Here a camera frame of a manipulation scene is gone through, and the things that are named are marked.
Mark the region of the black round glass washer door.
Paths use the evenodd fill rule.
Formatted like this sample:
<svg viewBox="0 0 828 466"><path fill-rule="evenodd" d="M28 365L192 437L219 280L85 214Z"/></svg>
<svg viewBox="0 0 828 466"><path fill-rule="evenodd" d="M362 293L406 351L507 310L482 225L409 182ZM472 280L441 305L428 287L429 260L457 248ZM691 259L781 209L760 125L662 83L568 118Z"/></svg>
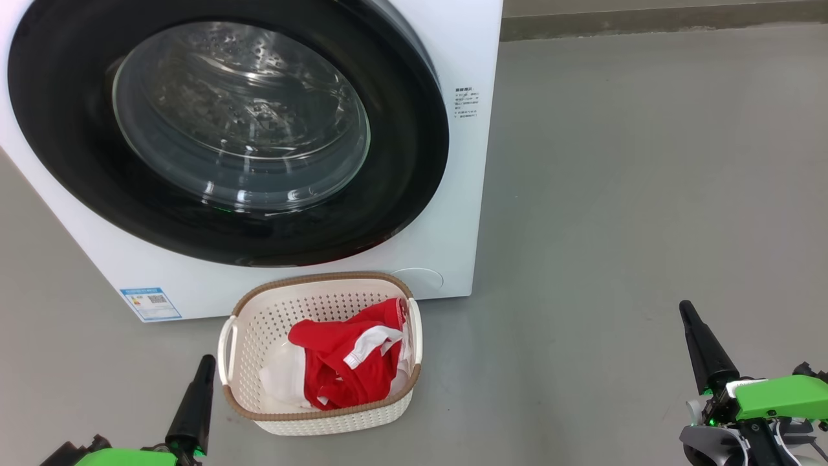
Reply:
<svg viewBox="0 0 828 466"><path fill-rule="evenodd" d="M80 203L157 247L243 267L301 267L387 241L426 208L450 142L425 50L374 0L32 0L11 13L12 121ZM116 123L113 77L145 39L188 23L240 23L289 36L352 83L369 117L356 177L301 210L237 212L165 180Z"/></svg>

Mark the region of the blue energy label sticker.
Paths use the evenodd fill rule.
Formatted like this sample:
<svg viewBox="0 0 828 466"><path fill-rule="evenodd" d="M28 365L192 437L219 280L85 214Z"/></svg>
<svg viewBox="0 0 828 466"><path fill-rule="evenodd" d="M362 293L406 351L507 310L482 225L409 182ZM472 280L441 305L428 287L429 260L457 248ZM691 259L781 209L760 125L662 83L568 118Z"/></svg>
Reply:
<svg viewBox="0 0 828 466"><path fill-rule="evenodd" d="M121 289L122 298L142 322L181 320L182 316L161 288Z"/></svg>

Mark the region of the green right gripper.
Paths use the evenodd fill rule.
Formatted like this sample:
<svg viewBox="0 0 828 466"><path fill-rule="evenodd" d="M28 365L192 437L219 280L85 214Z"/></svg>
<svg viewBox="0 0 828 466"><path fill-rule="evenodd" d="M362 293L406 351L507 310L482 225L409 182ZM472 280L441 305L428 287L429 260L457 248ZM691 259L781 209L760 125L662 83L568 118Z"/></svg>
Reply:
<svg viewBox="0 0 828 466"><path fill-rule="evenodd" d="M694 304L680 301L698 394L679 440L691 466L828 466L828 383L807 375L743 379Z"/></svg>

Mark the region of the cream perforated basket brown rim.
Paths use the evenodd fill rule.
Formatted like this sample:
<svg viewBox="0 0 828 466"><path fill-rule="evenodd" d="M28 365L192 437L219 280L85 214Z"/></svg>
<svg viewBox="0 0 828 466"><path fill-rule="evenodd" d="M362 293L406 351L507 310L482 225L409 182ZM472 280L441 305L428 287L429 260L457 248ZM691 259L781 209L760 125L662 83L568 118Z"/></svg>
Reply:
<svg viewBox="0 0 828 466"><path fill-rule="evenodd" d="M411 375L384 401L319 411L268 395L259 372L284 352L297 322L339 322L388 298L402 299ZM411 290L384 272L332 272L263 284L245 294L220 331L217 373L228 404L243 418L275 436L330 436L383 427L411 403L422 369L422 316Z"/></svg>

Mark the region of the white front-load washing machine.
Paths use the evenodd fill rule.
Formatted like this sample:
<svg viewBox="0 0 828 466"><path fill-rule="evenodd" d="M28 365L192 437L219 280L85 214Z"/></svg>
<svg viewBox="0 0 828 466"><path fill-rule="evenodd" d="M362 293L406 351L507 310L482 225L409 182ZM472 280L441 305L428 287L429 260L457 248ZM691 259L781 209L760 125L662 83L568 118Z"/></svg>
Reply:
<svg viewBox="0 0 828 466"><path fill-rule="evenodd" d="M121 289L161 288L181 320L212 318L229 315L240 297L260 284L331 272L391 274L408 267L433 269L444 278L439 290L414 294L418 299L472 292L503 0L374 0L417 37L437 73L450 131L446 169L426 208L399 233L354 256L301 267L243 267L184 256L116 227L62 188L12 121L9 15L30 1L0 0L0 150L121 298ZM453 117L453 95L461 87L480 92L473 118Z"/></svg>

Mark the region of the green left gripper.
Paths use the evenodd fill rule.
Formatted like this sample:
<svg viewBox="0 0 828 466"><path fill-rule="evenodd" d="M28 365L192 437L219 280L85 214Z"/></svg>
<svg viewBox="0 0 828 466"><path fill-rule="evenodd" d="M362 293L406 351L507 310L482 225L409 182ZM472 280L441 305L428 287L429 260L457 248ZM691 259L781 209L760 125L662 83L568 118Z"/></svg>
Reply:
<svg viewBox="0 0 828 466"><path fill-rule="evenodd" d="M187 386L165 437L165 444L171 453L100 449L80 458L74 466L182 466L174 454L207 453L215 371L215 357L210 354L201 357L195 377Z"/></svg>

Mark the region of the red and white garment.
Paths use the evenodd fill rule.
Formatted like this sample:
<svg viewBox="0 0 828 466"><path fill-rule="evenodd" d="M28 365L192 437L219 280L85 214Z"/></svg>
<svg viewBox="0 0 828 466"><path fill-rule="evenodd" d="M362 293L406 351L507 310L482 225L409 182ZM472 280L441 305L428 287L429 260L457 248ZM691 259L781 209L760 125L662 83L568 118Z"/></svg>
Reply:
<svg viewBox="0 0 828 466"><path fill-rule="evenodd" d="M346 321L302 320L259 371L264 392L302 409L383 401L412 374L406 301L387 299Z"/></svg>

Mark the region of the small printed text label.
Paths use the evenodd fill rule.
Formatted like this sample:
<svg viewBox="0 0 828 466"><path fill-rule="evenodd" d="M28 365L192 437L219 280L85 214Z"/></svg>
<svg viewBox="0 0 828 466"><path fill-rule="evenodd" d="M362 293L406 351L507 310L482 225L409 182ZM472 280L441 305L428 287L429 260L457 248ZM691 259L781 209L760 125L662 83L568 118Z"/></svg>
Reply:
<svg viewBox="0 0 828 466"><path fill-rule="evenodd" d="M478 115L480 107L480 92L473 87L455 89L453 95L453 117L464 119Z"/></svg>

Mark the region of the round white filter cover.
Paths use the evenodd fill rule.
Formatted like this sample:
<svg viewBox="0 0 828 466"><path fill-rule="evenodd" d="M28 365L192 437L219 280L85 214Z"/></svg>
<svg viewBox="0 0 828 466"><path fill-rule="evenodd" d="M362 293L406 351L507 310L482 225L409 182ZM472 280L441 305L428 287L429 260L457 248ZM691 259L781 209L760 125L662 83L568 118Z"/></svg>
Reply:
<svg viewBox="0 0 828 466"><path fill-rule="evenodd" d="M408 286L413 294L429 294L439 290L444 284L444 278L437 271L422 267L408 267L391 272Z"/></svg>

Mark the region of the dark grey skirting strip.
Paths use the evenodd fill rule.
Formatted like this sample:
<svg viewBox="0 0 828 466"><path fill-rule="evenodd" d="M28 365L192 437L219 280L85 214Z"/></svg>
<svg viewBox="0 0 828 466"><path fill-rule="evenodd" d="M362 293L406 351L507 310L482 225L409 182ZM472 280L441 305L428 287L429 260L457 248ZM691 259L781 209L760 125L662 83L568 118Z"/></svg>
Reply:
<svg viewBox="0 0 828 466"><path fill-rule="evenodd" d="M772 0L605 12L505 17L502 43L828 24L828 0Z"/></svg>

